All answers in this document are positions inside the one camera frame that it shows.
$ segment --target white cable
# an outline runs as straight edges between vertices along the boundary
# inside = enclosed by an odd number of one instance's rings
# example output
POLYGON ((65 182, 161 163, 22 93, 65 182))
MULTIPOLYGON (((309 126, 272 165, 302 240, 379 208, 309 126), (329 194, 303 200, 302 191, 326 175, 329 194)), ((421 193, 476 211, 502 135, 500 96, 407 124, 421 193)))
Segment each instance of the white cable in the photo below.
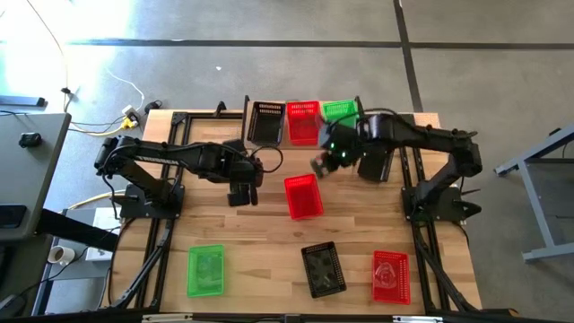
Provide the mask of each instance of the white cable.
MULTIPOLYGON (((30 2, 30 0, 26 0, 26 2, 28 3, 28 5, 30 6, 30 8, 34 11, 34 13, 38 16, 38 19, 42 22, 42 24, 44 25, 44 27, 46 28, 46 30, 48 31, 48 33, 50 34, 50 36, 52 36, 52 39, 54 40, 54 42, 56 43, 57 48, 60 50, 60 54, 62 55, 62 62, 64 64, 64 83, 65 83, 65 88, 68 88, 68 62, 65 59, 65 54, 64 54, 64 50, 62 49, 62 46, 60 46, 60 42, 57 41, 56 36, 54 35, 54 33, 52 32, 52 30, 48 27, 48 25, 46 24, 46 22, 44 22, 44 19, 42 18, 41 15, 39 15, 38 11, 36 10, 36 8, 34 7, 34 5, 32 5, 32 3, 30 2)), ((65 99, 67 97, 67 94, 64 93, 64 110, 66 109, 66 104, 65 104, 65 99)))
POLYGON ((143 104, 144 104, 144 100, 145 100, 144 93, 143 93, 142 91, 140 91, 140 89, 138 89, 137 86, 135 86, 135 84, 129 82, 128 80, 124 80, 124 79, 121 78, 121 77, 115 76, 113 73, 111 73, 111 72, 108 70, 107 67, 104 67, 104 68, 106 69, 106 72, 108 72, 109 76, 111 76, 111 77, 113 77, 113 78, 115 78, 116 80, 119 80, 119 81, 121 81, 121 82, 128 83, 128 84, 132 85, 132 86, 134 87, 134 89, 135 89, 136 91, 138 91, 138 92, 142 95, 142 101, 140 102, 140 106, 139 106, 136 110, 141 109, 142 106, 143 106, 143 104))

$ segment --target gray metal stand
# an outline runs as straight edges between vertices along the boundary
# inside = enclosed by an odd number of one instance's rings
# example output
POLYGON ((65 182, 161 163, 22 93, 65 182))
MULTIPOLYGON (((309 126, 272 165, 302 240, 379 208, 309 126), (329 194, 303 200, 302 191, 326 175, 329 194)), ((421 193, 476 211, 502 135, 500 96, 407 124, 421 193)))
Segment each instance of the gray metal stand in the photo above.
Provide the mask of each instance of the gray metal stand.
POLYGON ((574 254, 574 242, 564 241, 560 224, 560 219, 574 218, 574 159, 542 158, 572 140, 574 124, 494 169, 498 176, 520 171, 535 212, 546 247, 523 253, 526 262, 574 254))

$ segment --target red plastic basket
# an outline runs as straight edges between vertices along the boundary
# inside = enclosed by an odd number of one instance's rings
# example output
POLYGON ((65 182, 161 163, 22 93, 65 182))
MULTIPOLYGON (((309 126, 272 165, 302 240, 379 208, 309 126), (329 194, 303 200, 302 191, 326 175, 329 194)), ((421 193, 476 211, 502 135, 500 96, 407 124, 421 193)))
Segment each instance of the red plastic basket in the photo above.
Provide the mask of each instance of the red plastic basket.
POLYGON ((373 254, 374 301, 411 303, 409 257, 404 253, 375 250, 373 254))
POLYGON ((314 174, 285 179, 285 194, 289 214, 293 220, 307 219, 323 214, 323 203, 314 174))
POLYGON ((320 113, 318 101, 287 103, 289 139, 294 145, 317 145, 320 113))

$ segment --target basket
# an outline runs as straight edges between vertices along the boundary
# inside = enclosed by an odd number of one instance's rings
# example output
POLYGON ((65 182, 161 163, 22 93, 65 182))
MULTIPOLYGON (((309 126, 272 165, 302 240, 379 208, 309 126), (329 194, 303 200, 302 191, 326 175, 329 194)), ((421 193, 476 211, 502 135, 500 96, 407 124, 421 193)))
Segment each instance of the basket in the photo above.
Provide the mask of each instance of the basket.
POLYGON ((357 118, 359 118, 359 115, 356 114, 357 111, 358 111, 357 103, 354 100, 343 100, 330 103, 323 103, 323 115, 325 116, 326 121, 334 122, 339 118, 355 113, 354 116, 344 118, 341 121, 339 121, 339 124, 351 128, 355 128, 357 118))
POLYGON ((409 257, 399 252, 375 250, 373 254, 374 301, 408 305, 411 303, 409 257))
POLYGON ((257 145, 278 145, 283 134, 284 119, 284 104, 253 102, 248 140, 257 145))
POLYGON ((293 220, 323 214, 323 203, 314 174, 287 178, 284 181, 289 214, 293 220))
POLYGON ((347 290, 337 250, 332 241, 303 248, 301 254, 311 297, 317 298, 347 290))
POLYGON ((289 140, 293 145, 317 145, 319 132, 319 102, 287 103, 289 140))
POLYGON ((187 297, 223 294, 223 245, 192 247, 187 259, 187 297))

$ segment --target white cup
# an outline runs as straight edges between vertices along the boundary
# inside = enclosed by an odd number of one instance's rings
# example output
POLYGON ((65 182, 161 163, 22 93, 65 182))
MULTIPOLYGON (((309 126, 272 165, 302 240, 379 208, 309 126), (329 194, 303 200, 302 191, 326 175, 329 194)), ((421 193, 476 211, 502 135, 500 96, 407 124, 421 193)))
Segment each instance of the white cup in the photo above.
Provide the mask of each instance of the white cup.
POLYGON ((74 260, 75 252, 73 249, 62 246, 52 247, 48 253, 48 263, 50 264, 60 264, 61 266, 66 266, 72 260, 74 260))

